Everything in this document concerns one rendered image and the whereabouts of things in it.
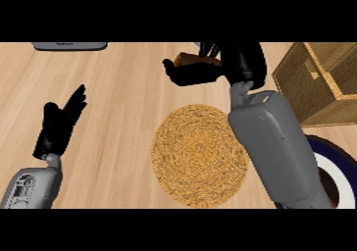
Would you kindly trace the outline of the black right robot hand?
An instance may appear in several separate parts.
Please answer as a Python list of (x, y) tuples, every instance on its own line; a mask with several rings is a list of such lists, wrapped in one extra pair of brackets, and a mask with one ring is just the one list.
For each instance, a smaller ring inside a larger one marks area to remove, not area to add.
[(200, 42), (200, 57), (217, 58), (223, 65), (198, 63), (181, 67), (171, 59), (164, 60), (166, 74), (178, 86), (215, 82), (224, 76), (232, 85), (248, 83), (251, 90), (266, 85), (267, 64), (261, 45), (257, 41)]

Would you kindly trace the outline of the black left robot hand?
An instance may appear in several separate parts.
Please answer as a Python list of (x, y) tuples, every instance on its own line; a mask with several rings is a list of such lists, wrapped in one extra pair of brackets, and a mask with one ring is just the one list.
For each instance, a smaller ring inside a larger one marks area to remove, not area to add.
[(62, 156), (66, 152), (73, 128), (88, 105), (85, 91), (87, 87), (81, 85), (64, 108), (60, 108), (54, 102), (44, 105), (42, 130), (33, 153), (33, 156), (41, 160), (48, 154)]

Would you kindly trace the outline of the orange sweet potato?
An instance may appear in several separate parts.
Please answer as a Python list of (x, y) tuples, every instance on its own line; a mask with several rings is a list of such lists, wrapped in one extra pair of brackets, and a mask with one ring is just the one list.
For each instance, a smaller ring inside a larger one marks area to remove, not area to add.
[(221, 66), (223, 63), (217, 58), (212, 58), (209, 56), (200, 57), (196, 54), (189, 54), (186, 52), (180, 52), (177, 59), (175, 59), (175, 66), (181, 67), (186, 65), (198, 64), (198, 63), (206, 63), (214, 64), (215, 66)]

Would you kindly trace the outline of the square wicker basket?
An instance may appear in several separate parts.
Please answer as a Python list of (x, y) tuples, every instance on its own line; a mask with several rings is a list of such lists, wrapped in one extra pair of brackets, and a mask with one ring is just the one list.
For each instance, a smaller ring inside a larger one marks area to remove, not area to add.
[(357, 42), (295, 42), (273, 78), (302, 127), (357, 125)]

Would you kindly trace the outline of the round woven straw placemat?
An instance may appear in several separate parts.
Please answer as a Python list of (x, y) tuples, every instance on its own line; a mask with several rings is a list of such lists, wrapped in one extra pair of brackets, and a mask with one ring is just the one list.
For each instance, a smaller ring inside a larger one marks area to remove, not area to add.
[(153, 138), (153, 171), (171, 197), (192, 208), (215, 208), (237, 194), (251, 156), (218, 108), (195, 104), (165, 118)]

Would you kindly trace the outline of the navy and white round plate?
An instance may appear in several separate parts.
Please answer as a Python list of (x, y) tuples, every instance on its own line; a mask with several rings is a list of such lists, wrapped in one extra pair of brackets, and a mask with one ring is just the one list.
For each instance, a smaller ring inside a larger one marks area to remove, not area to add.
[(357, 209), (357, 161), (335, 143), (277, 132), (246, 148), (279, 209)]

